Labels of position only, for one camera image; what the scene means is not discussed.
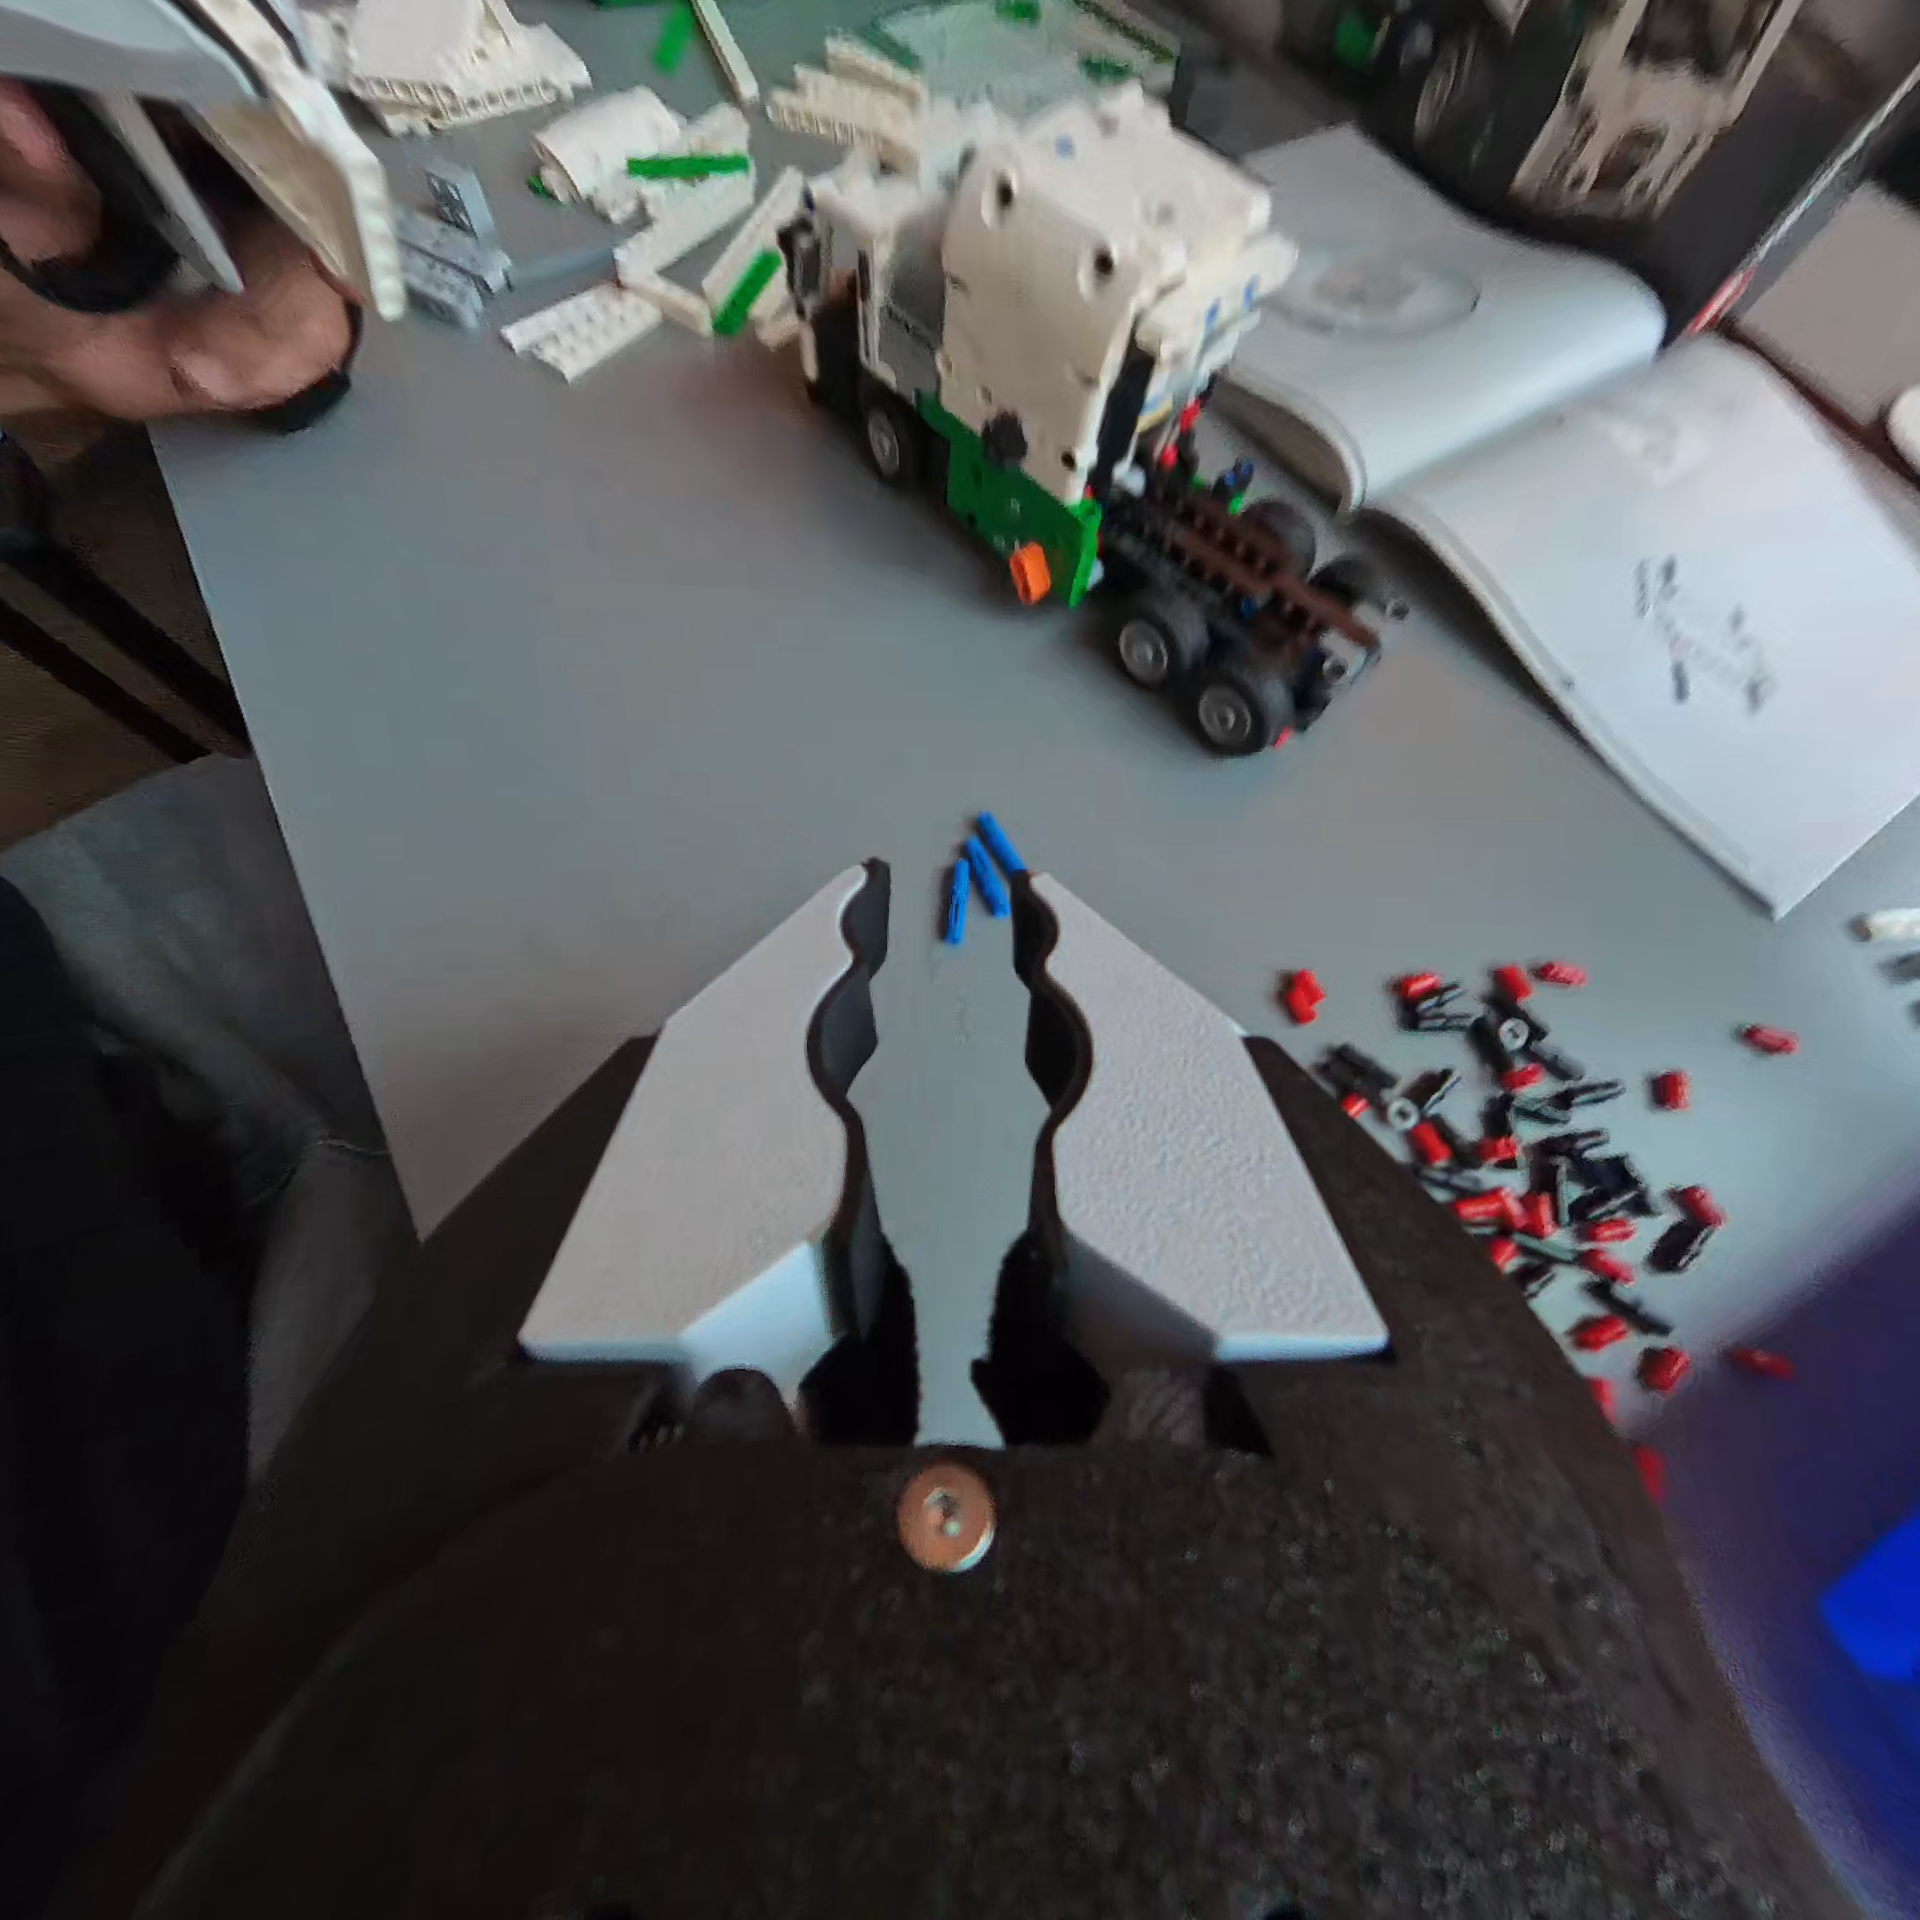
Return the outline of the blue plastic bin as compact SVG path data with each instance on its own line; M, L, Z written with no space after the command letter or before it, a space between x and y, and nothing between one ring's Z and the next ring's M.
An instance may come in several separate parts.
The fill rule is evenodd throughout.
M1868 1917L1918 1915L1917 1198L1650 1430L1752 1736Z

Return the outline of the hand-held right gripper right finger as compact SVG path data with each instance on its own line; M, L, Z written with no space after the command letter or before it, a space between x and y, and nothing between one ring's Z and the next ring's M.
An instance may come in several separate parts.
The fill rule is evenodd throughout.
M981 1399L1388 1379L1387 1316L1281 1113L1279 1050L1055 876L1015 886L1015 963L1045 1121Z

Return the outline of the black lego box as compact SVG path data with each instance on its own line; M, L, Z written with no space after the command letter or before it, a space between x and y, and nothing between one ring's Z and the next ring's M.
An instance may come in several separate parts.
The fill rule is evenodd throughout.
M1303 3L1271 41L1429 185L1716 327L1917 116L1914 3Z

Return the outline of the person's grey trousers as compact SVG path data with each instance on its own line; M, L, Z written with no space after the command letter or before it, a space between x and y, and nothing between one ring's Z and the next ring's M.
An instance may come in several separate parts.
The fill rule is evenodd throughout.
M4 854L111 1047L233 1179L249 1479L417 1247L266 778L202 757Z

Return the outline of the pile of white lego pieces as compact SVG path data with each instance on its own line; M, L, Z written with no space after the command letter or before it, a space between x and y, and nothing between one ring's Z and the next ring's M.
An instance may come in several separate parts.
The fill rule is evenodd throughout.
M503 327L505 347L569 385L671 324L712 335L712 307L801 212L804 180L785 171L757 188L744 178L638 184L626 159L675 152L748 152L757 120L841 149L914 152L934 98L911 70L866 41L833 35L825 63L762 92L718 5L692 5L693 41L718 61L725 98L696 118L633 85L588 98L589 66L546 27L509 5L300 5L299 20L323 81L394 136L459 132L543 107L571 107L533 135L530 191L610 229L612 276ZM743 335L765 349L799 332L791 292Z

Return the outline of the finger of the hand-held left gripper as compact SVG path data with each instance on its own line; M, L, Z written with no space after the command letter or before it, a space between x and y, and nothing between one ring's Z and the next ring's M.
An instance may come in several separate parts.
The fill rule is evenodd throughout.
M202 280L226 292L241 292L243 229L254 217L265 217L289 235L334 283L307 246L212 145L204 130L204 111L171 108L126 92L109 92L109 126L119 132L127 154L164 197L175 221L175 238L185 246L185 260ZM353 292L334 285L359 304Z
M255 3L4 3L4 79L164 105L271 103L286 20Z

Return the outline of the grey LEGO beams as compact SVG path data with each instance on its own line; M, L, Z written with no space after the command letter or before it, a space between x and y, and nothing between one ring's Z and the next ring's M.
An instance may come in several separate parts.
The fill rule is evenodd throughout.
M505 249L413 209L394 214L407 300L442 324L476 332L488 304L510 287Z

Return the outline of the pile of red black pins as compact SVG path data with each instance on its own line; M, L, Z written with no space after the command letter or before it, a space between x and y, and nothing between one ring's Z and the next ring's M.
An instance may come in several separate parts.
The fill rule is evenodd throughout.
M1434 1175L1518 1193L1499 1213L1438 1209L1471 1239L1512 1240L1498 1280L1546 1267L1526 1247L1543 1220L1539 1141L1605 1131L1585 1163L1630 1159L1657 1213L1630 1239L1593 1240L1573 1205L1594 1184L1551 1183L1553 1233L1567 1252L1554 1284L1522 1295L1551 1350L1580 1380L1614 1380L1598 1399L1630 1447L1657 1453L1660 1506L1684 1502L1788 1514L1833 1476L1817 1462L1824 1418L1818 1367L1788 1326L1818 1303L1845 1256L1853 1207L1874 1199L1882 1148L1857 1163L1858 1117L1912 1113L1912 1003L1886 994L1876 953L1847 916L1752 926L1744 913L1687 916L1687 900L1632 896L1414 892L1375 900L1312 889L1254 894L1213 957L1239 968L1244 1004L1308 972L1312 1021L1268 1037L1337 1109L1353 1098L1326 1074L1347 1047L1395 1084L1453 1073L1417 1127L1446 1119L1467 1148L1448 1163L1395 1143L1375 1101L1348 1115L1419 1186Z

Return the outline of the white green lego truck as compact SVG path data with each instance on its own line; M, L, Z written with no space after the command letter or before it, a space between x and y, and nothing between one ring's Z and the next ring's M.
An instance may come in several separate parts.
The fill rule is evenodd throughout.
M1297 268L1268 188L1138 84L1023 121L857 96L823 69L786 96L845 145L778 229L809 397L1021 607L1111 604L1117 668L1213 756L1305 735L1398 604L1254 462L1203 466L1213 398Z

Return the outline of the open instruction booklet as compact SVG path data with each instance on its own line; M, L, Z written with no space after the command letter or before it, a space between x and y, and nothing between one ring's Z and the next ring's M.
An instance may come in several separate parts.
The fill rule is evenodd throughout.
M1227 401L1428 546L1569 726L1785 919L1918 793L1917 521L1767 363L1353 129L1238 164L1297 268Z

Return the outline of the person's left hand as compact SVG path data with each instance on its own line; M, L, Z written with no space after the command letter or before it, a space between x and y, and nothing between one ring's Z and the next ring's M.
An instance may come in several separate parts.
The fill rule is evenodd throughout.
M85 254L99 203L15 81L2 85L2 230L23 263ZM350 363L357 304L265 217L243 229L243 290L164 287L119 315L65 313L4 275L4 422L249 415Z

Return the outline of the sticker sheet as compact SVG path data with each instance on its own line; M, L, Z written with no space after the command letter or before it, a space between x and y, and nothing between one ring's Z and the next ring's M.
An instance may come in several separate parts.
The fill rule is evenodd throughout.
M859 37L931 94L1030 118L1111 85L1163 98L1180 41L1120 3L948 3L876 18Z

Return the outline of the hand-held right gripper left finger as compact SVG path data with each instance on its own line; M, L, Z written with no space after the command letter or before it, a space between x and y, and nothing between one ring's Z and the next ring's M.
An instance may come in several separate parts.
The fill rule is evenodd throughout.
M853 864L661 1023L523 1315L530 1361L917 1399L914 1300L853 1104L891 894L884 859Z

